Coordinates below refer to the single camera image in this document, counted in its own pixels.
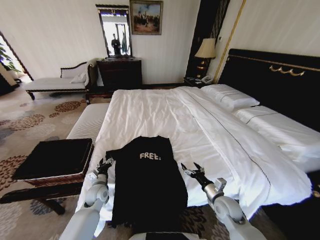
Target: wooden leg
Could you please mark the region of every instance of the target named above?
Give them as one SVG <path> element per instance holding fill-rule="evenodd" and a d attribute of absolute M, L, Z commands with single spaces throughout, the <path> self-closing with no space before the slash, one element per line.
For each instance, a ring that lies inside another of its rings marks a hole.
<path fill-rule="evenodd" d="M 85 101 L 86 101 L 86 104 L 89 105 L 91 102 L 90 102 L 90 97 L 89 97 L 89 94 L 86 94 L 85 95 Z"/>
<path fill-rule="evenodd" d="M 48 208 L 51 208 L 58 215 L 63 215 L 65 213 L 65 211 L 66 211 L 59 203 L 57 203 L 53 199 L 46 200 L 46 199 L 43 199 L 43 198 L 39 198 L 37 200 L 39 202 L 43 203 L 44 205 L 46 205 Z"/>
<path fill-rule="evenodd" d="M 26 91 L 26 92 L 30 95 L 32 100 L 35 100 L 35 95 L 32 92 L 30 91 Z"/>

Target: framed painting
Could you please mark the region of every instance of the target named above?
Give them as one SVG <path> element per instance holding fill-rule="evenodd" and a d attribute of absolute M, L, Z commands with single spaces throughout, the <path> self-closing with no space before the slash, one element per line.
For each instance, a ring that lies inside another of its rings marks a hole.
<path fill-rule="evenodd" d="M 132 34 L 161 35 L 163 1 L 130 1 Z"/>

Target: telephone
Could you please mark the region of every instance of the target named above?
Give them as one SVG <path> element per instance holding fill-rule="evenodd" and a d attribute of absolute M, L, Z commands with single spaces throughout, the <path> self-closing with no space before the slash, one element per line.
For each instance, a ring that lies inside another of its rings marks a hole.
<path fill-rule="evenodd" d="M 203 78 L 201 78 L 201 82 L 203 82 L 204 84 L 209 84 L 214 80 L 214 78 L 210 75 L 204 76 Z"/>

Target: carpet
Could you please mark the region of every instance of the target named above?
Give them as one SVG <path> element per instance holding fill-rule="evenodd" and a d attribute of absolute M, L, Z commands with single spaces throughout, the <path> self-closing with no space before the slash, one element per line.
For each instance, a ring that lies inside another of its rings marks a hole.
<path fill-rule="evenodd" d="M 94 98 L 91 103 L 108 103 Z M 0 196 L 17 189 L 31 188 L 26 182 L 11 179 L 39 141 L 65 139 L 87 106 L 83 93 L 35 93 L 35 101 L 21 88 L 0 96 Z M 58 240 L 72 217 L 78 196 L 56 199 L 65 207 L 57 215 L 37 200 L 0 205 L 0 240 Z M 208 240 L 227 240 L 228 231 L 208 206 L 189 207 L 180 217 L 184 232 L 196 233 Z M 251 223 L 269 240 L 283 240 L 284 235 L 259 210 Z M 126 240 L 130 227 L 105 227 L 98 240 Z"/>

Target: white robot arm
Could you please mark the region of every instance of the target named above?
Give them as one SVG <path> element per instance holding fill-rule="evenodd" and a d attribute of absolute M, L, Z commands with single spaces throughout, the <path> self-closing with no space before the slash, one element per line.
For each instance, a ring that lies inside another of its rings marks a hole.
<path fill-rule="evenodd" d="M 265 236 L 248 222 L 239 203 L 231 197 L 224 196 L 223 189 L 227 181 L 217 178 L 215 183 L 205 177 L 205 170 L 194 162 L 197 170 L 187 169 L 182 165 L 184 172 L 195 178 L 206 193 L 208 203 L 216 214 L 217 219 L 229 231 L 230 240 L 267 240 Z"/>
<path fill-rule="evenodd" d="M 99 224 L 100 210 L 109 200 L 108 168 L 113 162 L 113 158 L 106 161 L 102 159 L 97 171 L 90 173 L 92 186 L 85 196 L 85 202 L 70 219 L 60 240 L 91 240 L 93 238 Z"/>

